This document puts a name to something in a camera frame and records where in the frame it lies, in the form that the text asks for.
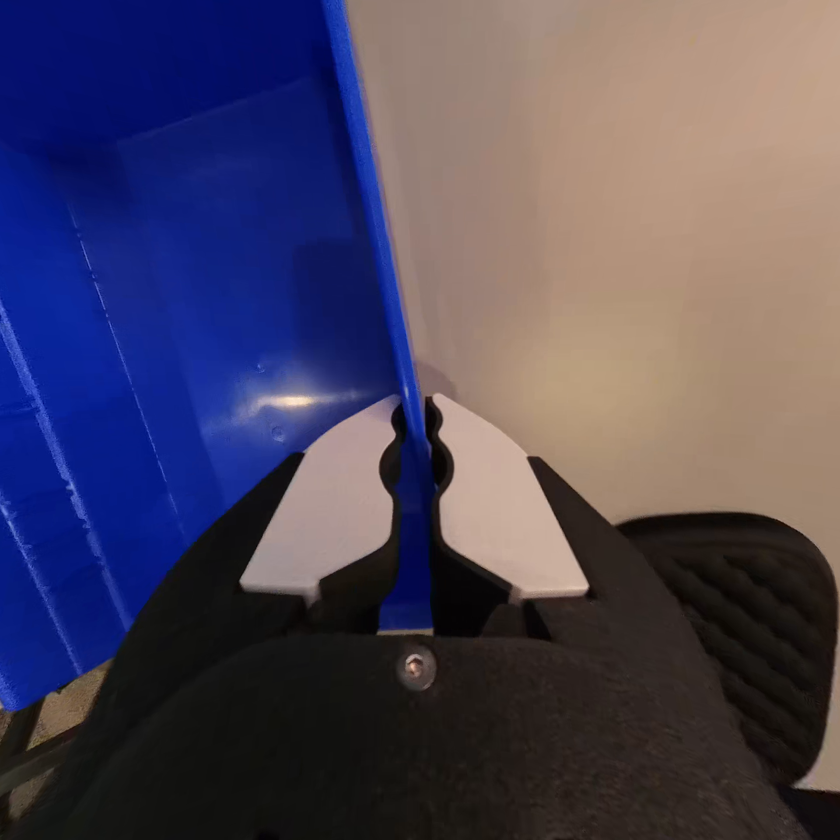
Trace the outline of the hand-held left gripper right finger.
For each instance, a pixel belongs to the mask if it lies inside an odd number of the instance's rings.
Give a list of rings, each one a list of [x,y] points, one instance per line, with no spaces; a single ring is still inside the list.
[[[526,452],[444,394],[428,406],[445,463],[437,497],[443,548],[488,575],[510,602],[587,595],[589,582]]]

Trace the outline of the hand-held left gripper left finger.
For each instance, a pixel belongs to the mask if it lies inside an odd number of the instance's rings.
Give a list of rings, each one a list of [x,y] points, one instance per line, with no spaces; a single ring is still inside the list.
[[[245,592],[326,602],[328,579],[385,547],[398,524],[382,458],[401,439],[389,395],[342,420],[305,451],[239,584]]]

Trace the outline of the blue plastic bin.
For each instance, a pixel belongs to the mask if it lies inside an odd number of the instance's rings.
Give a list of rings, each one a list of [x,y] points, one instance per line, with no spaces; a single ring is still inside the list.
[[[431,623],[420,392],[348,6],[1,3],[7,710],[113,656],[201,533],[392,394],[381,627]]]

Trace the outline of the black padded wrist rest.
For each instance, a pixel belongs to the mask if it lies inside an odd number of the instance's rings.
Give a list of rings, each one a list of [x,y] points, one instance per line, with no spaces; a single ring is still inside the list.
[[[618,530],[680,603],[768,775],[801,782],[822,750],[833,693],[837,586],[822,552],[747,512],[636,518]]]

